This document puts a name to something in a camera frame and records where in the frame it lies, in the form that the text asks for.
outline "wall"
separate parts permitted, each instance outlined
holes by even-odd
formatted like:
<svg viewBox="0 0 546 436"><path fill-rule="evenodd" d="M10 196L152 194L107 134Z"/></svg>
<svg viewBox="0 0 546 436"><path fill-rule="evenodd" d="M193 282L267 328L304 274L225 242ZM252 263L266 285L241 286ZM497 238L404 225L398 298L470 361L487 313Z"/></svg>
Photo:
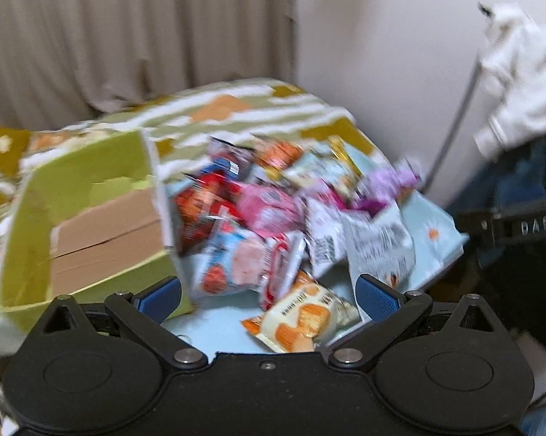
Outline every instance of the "wall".
<svg viewBox="0 0 546 436"><path fill-rule="evenodd" d="M546 23L546 0L296 0L297 83L346 106L388 157L416 157L428 172L484 43L478 1L517 1ZM450 201L483 164L472 133L496 104L475 93L428 192L436 202Z"/></svg>

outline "pile of snacks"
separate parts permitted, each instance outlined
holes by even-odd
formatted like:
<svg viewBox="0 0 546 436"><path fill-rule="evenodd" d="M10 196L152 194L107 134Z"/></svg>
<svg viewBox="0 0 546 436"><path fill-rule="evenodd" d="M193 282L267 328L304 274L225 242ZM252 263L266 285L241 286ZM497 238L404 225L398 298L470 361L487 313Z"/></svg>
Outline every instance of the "pile of snacks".
<svg viewBox="0 0 546 436"><path fill-rule="evenodd" d="M213 138L210 163L173 196L179 253L194 256L191 298L257 294L242 325L275 352L312 351L359 320L355 304L317 281L348 260L395 287L414 266L397 198L408 169L362 175L338 136L298 145L266 136L253 148Z"/></svg>

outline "beige curtain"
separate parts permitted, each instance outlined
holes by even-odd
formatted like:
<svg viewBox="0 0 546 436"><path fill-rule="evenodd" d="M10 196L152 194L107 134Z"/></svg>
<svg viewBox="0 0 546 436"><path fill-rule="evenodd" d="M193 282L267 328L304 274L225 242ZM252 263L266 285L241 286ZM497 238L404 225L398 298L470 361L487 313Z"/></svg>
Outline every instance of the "beige curtain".
<svg viewBox="0 0 546 436"><path fill-rule="evenodd" d="M290 0L0 0L0 125L55 129L161 94L291 75Z"/></svg>

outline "cardboard box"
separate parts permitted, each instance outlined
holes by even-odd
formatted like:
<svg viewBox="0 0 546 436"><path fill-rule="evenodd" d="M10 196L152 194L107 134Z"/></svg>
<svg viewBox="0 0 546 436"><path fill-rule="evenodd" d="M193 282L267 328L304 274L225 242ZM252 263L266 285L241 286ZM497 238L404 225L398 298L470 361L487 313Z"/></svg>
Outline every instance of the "cardboard box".
<svg viewBox="0 0 546 436"><path fill-rule="evenodd" d="M29 331L53 297L102 302L182 276L157 153L121 133L34 170L15 201L0 264L0 314ZM176 314L192 310L182 281Z"/></svg>

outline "beige and orange snack package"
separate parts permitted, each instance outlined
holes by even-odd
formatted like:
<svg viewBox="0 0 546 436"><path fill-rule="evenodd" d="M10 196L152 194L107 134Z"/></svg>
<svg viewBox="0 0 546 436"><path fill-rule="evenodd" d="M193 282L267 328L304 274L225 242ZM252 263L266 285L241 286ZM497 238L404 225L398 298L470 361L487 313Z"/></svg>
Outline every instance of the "beige and orange snack package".
<svg viewBox="0 0 546 436"><path fill-rule="evenodd" d="M359 320L356 307L300 271L291 291L245 329L275 352L312 352Z"/></svg>

